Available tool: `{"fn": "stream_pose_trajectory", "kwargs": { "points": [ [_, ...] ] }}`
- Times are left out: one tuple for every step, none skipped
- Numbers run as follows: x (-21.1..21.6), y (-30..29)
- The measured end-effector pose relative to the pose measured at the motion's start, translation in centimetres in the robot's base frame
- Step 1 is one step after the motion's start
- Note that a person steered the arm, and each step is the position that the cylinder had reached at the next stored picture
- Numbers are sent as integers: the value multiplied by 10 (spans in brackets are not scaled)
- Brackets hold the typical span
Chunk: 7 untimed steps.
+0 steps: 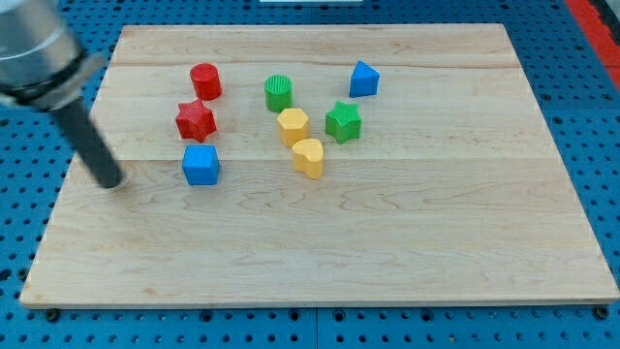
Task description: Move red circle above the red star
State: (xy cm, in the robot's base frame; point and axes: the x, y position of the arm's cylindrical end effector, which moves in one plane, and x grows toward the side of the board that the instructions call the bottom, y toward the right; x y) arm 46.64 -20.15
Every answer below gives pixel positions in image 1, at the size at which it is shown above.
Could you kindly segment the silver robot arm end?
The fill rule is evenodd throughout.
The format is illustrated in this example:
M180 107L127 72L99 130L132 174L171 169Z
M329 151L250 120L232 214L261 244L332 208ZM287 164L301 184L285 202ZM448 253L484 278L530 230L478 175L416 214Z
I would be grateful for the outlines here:
M39 111L59 110L105 63L89 54L56 3L1 0L1 103Z

